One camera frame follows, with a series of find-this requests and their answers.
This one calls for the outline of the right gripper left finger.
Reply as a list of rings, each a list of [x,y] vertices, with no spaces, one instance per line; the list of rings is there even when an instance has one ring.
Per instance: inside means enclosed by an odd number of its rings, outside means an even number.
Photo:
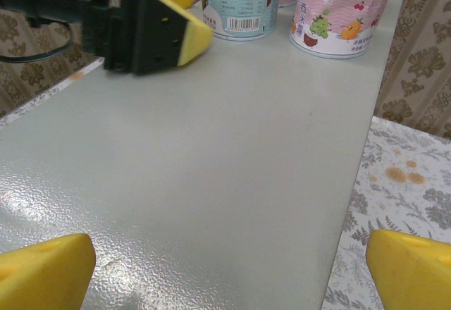
[[[87,234],[54,238],[1,254],[2,309],[80,309],[96,254]]]

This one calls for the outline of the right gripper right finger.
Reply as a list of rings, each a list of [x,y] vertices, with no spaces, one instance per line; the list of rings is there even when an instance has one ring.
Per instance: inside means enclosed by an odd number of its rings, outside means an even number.
[[[384,309],[450,308],[448,243],[375,230],[366,262]]]

